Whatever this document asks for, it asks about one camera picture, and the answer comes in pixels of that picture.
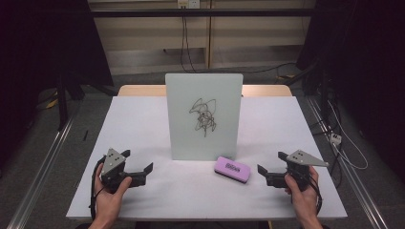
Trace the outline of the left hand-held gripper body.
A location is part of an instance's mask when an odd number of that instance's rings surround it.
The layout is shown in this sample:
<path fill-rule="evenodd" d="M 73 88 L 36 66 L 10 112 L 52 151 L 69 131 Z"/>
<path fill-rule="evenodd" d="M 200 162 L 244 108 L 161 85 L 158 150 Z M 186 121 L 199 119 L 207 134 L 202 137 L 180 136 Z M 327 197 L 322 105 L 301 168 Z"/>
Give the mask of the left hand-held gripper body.
<path fill-rule="evenodd" d="M 127 174 L 124 172 L 126 158 L 113 148 L 109 149 L 105 157 L 101 170 L 101 183 L 112 194 L 119 192 L 124 179 L 127 178 Z"/>

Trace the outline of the white wall socket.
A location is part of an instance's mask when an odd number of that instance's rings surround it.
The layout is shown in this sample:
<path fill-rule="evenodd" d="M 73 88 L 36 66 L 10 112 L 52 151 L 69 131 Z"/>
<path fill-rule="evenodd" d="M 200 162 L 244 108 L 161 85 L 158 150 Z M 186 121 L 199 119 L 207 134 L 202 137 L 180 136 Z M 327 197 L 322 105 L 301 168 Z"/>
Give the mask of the white wall socket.
<path fill-rule="evenodd" d="M 200 0 L 177 0 L 179 9 L 199 9 L 201 7 Z"/>

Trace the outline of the purple whiteboard eraser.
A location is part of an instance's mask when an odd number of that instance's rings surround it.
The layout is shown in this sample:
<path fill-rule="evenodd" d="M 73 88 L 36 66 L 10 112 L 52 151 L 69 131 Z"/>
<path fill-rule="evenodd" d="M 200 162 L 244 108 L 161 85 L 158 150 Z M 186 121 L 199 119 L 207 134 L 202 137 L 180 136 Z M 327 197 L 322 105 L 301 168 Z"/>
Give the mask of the purple whiteboard eraser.
<path fill-rule="evenodd" d="M 250 177 L 249 166 L 223 156 L 220 156 L 217 159 L 214 166 L 214 172 L 219 175 L 237 180 L 241 183 L 247 183 Z"/>

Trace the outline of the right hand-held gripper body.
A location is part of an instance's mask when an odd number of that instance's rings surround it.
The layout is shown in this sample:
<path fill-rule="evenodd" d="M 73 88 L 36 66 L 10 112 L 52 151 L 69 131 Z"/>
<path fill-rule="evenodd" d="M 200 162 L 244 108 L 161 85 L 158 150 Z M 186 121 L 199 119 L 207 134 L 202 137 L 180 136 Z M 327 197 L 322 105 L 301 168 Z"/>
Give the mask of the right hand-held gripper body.
<path fill-rule="evenodd" d="M 317 158 L 302 150 L 297 150 L 286 157 L 287 171 L 296 180 L 298 187 L 304 191 L 309 186 L 309 167 L 319 166 L 328 167 L 327 161 Z"/>

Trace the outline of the wooden table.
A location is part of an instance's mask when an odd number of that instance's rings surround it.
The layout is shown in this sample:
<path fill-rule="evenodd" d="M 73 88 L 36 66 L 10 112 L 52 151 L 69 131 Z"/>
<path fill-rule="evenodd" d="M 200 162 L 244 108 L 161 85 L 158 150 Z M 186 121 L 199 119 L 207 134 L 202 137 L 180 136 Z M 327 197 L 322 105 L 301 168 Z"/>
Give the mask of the wooden table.
<path fill-rule="evenodd" d="M 244 85 L 243 96 L 292 96 L 286 85 Z M 166 96 L 165 85 L 124 85 L 118 96 Z"/>

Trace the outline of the black curtain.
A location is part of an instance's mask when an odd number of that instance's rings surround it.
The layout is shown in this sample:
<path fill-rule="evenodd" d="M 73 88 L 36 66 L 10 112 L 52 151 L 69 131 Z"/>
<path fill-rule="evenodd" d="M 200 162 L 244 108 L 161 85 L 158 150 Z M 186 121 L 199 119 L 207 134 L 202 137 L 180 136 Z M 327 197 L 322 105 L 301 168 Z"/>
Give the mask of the black curtain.
<path fill-rule="evenodd" d="M 324 60 L 366 138 L 405 181 L 405 0 L 315 0 L 296 66 Z"/>
<path fill-rule="evenodd" d="M 113 84 L 88 0 L 0 0 L 0 177 L 39 94 L 84 84 Z"/>

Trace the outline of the black metal stand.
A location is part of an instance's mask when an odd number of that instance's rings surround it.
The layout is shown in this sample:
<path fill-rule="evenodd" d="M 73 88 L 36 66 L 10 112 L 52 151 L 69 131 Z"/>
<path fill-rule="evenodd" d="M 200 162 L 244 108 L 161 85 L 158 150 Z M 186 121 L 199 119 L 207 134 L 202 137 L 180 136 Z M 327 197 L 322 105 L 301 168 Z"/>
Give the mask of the black metal stand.
<path fill-rule="evenodd" d="M 56 79 L 57 101 L 59 106 L 58 131 L 61 131 L 69 120 L 66 94 L 69 94 L 72 100 L 82 100 L 85 96 L 81 88 L 82 85 L 90 85 L 94 89 L 109 96 L 117 95 L 117 91 L 109 89 L 101 83 L 97 83 L 86 75 L 77 73 L 60 74 Z"/>
<path fill-rule="evenodd" d="M 319 96 L 319 124 L 325 127 L 325 133 L 330 133 L 330 112 L 329 112 L 329 75 L 321 63 L 315 62 L 307 68 L 284 82 L 286 86 L 292 86 L 300 81 L 305 95 Z"/>

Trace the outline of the white table cover sheet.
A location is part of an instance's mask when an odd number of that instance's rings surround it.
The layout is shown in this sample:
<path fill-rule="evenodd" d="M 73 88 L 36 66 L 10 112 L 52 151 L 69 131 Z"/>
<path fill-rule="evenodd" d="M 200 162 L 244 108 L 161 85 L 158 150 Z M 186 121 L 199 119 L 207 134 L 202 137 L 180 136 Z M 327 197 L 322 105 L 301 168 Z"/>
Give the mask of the white table cover sheet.
<path fill-rule="evenodd" d="M 218 175 L 213 161 L 175 160 L 172 157 L 166 100 L 163 97 L 118 96 L 113 99 L 82 180 L 66 214 L 69 219 L 90 216 L 91 175 L 96 162 L 109 149 L 129 150 L 125 169 L 137 172 L 147 165 L 153 171 L 145 185 L 130 189 L 123 199 L 121 219 L 132 220 L 257 220 L 291 219 L 289 197 L 283 190 L 269 187 L 255 170 L 263 166 L 283 173 L 286 164 L 281 152 L 302 150 L 321 154 L 310 133 L 297 99 L 293 96 L 243 97 L 237 111 L 214 114 L 215 130 L 195 128 L 198 117 L 187 112 L 181 119 L 188 140 L 199 139 L 202 146 L 190 154 L 204 154 L 223 127 L 237 123 L 234 158 L 248 165 L 247 183 Z"/>

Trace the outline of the upright white whiteboard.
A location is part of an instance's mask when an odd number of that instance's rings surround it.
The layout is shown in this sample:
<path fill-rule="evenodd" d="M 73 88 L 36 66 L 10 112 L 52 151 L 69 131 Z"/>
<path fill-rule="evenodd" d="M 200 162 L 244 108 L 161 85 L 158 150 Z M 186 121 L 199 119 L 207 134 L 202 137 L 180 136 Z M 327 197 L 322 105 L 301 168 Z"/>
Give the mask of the upright white whiteboard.
<path fill-rule="evenodd" d="M 243 79 L 240 73 L 165 76 L 173 159 L 236 155 Z"/>

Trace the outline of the black horizontal metal bar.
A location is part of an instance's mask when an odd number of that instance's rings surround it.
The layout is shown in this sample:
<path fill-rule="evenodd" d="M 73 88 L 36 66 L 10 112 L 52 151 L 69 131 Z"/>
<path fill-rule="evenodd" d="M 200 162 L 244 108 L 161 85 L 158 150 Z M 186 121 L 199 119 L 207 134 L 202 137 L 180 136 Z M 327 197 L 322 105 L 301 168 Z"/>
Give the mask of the black horizontal metal bar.
<path fill-rule="evenodd" d="M 93 17 L 232 17 L 232 16 L 313 16 L 318 13 L 314 9 L 280 9 L 280 10 L 235 10 L 235 9 L 204 9 L 204 10 L 91 10 Z"/>

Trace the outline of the person's left hand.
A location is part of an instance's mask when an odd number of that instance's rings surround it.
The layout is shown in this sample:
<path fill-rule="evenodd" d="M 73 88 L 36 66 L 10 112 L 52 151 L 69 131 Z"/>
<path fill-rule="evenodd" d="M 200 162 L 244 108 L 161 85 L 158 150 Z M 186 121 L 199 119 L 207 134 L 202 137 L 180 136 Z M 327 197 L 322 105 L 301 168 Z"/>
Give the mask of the person's left hand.
<path fill-rule="evenodd" d="M 127 177 L 119 192 L 111 194 L 101 183 L 100 173 L 103 164 L 99 164 L 96 170 L 95 195 L 96 195 L 96 218 L 117 220 L 120 212 L 123 196 L 131 184 L 131 179 Z"/>

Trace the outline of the person's right hand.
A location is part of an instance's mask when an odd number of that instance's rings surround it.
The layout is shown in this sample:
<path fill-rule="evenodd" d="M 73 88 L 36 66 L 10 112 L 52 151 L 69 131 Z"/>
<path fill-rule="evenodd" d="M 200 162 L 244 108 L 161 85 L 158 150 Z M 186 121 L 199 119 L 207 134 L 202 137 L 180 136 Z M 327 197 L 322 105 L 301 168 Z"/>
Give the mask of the person's right hand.
<path fill-rule="evenodd" d="M 295 179 L 289 174 L 285 175 L 285 181 L 288 186 L 285 192 L 292 197 L 292 204 L 298 221 L 299 219 L 317 217 L 317 194 L 315 190 L 308 188 L 301 191 Z"/>

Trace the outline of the aluminium floor rail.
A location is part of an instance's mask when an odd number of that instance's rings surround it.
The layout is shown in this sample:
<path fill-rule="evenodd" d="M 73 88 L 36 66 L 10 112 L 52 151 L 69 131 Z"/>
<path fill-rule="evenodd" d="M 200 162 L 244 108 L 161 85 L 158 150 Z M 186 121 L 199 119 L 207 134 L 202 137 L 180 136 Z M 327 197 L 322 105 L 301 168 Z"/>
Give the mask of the aluminium floor rail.
<path fill-rule="evenodd" d="M 347 181 L 351 185 L 355 196 L 359 200 L 363 211 L 365 212 L 369 222 L 372 225 L 372 229 L 389 229 L 388 224 L 383 218 L 379 208 L 377 207 L 371 194 L 369 193 L 365 184 L 357 173 L 360 170 L 365 170 L 368 168 L 369 162 L 367 158 L 364 156 L 363 152 L 358 148 L 358 146 L 348 137 L 347 133 L 342 127 L 336 110 L 333 108 L 329 101 L 327 102 L 327 109 L 331 109 L 330 116 L 336 121 L 337 127 L 342 132 L 343 136 L 345 136 L 349 140 L 350 144 L 363 157 L 364 161 L 366 162 L 365 166 L 361 167 L 352 163 L 345 153 L 342 144 L 337 144 L 336 140 L 333 139 L 334 136 L 337 136 L 337 133 L 332 129 L 330 124 L 327 123 L 329 117 L 321 116 L 321 106 L 318 104 L 316 99 L 310 97 L 307 98 L 307 102 L 314 116 L 316 117 L 317 123 L 320 126 L 324 136 L 326 137 L 327 142 L 331 146 L 334 160 L 339 162 L 341 171 L 346 176 Z"/>
<path fill-rule="evenodd" d="M 78 110 L 74 110 L 71 116 L 65 121 L 65 124 L 57 132 L 53 143 L 48 150 L 42 164 L 35 174 L 35 177 L 30 184 L 30 187 L 19 203 L 11 222 L 7 226 L 7 229 L 24 229 L 28 218 L 32 213 L 32 209 L 39 199 L 39 196 L 43 190 L 45 181 L 47 180 L 50 171 L 63 147 L 63 144 L 73 126 Z"/>

